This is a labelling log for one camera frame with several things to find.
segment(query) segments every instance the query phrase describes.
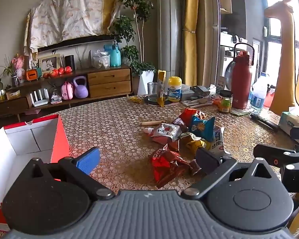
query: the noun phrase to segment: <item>black speaker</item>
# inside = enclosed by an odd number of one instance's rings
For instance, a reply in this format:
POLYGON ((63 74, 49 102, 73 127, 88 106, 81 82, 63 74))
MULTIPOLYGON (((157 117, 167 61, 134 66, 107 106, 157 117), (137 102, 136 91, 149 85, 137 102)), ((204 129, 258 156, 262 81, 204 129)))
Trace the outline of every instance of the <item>black speaker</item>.
POLYGON ((64 61, 66 67, 71 67, 72 71, 75 70, 74 55, 64 57, 64 61))

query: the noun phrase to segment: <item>black coaster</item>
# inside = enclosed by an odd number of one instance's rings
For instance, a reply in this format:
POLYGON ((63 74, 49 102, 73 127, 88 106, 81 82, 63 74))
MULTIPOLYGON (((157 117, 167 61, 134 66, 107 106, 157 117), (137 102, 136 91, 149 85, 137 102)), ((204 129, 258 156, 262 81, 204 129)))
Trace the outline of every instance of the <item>black coaster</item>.
MULTIPOLYGON (((148 105, 152 105, 152 106, 160 106, 157 102, 151 102, 151 101, 149 101, 148 96, 145 96, 145 98, 144 98, 144 102, 145 102, 146 104, 148 104, 148 105)), ((171 101, 169 101, 168 99, 166 99, 165 102, 164 102, 164 105, 168 105, 168 104, 171 104, 171 103, 173 103, 173 102, 171 102, 171 101)))
POLYGON ((9 191, 2 211, 7 224, 30 235, 56 233, 76 223, 90 204, 78 186, 50 178, 34 178, 9 191))

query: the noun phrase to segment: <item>gold patterned tablecloth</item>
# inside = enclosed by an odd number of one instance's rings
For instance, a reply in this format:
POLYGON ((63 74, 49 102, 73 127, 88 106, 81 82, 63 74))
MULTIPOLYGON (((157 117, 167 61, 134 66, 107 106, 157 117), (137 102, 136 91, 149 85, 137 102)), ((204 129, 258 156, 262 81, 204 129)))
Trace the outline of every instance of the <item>gold patterned tablecloth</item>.
MULTIPOLYGON (((99 147, 101 161, 90 175, 117 192, 120 189, 157 189, 148 155, 162 146, 143 133, 140 123, 151 120, 171 122, 184 108, 180 103, 164 108, 136 104, 124 97, 70 108, 59 114, 69 140, 70 155, 75 158, 93 146, 99 147)), ((294 148, 294 141, 283 131, 274 133, 265 125, 252 121, 248 115, 237 117, 219 113, 216 106, 199 109, 207 119, 216 116, 215 124, 225 127, 225 149, 238 161, 252 161, 253 148, 258 143, 294 148)), ((266 110, 262 111, 262 116, 274 123, 279 121, 278 115, 266 110)), ((199 175, 193 178, 185 174, 161 189, 180 191, 200 178, 199 175)))

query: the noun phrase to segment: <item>orange alarm clock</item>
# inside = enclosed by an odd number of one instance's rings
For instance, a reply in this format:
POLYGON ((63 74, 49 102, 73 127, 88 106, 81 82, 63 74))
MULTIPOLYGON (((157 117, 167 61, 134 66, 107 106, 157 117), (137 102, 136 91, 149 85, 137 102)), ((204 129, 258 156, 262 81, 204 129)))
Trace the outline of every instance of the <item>orange alarm clock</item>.
POLYGON ((37 79, 37 70, 32 69, 32 70, 27 70, 26 71, 26 78, 28 81, 33 81, 37 79))

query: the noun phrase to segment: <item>metal screw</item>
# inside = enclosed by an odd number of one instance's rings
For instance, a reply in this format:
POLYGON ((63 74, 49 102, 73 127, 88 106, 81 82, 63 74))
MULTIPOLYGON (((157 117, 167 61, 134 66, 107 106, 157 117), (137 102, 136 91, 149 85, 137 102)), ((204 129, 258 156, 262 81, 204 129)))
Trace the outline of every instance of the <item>metal screw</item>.
POLYGON ((288 170, 292 170, 292 169, 295 169, 295 166, 293 164, 288 164, 288 165, 286 165, 286 168, 288 170))
POLYGON ((184 189, 184 193, 188 196, 197 196, 199 194, 199 190, 195 188, 187 188, 184 189))
POLYGON ((106 198, 106 197, 109 197, 109 196, 112 195, 112 191, 109 190, 109 189, 98 189, 98 190, 96 191, 96 194, 97 194, 98 196, 100 196, 100 197, 104 197, 104 198, 106 198))

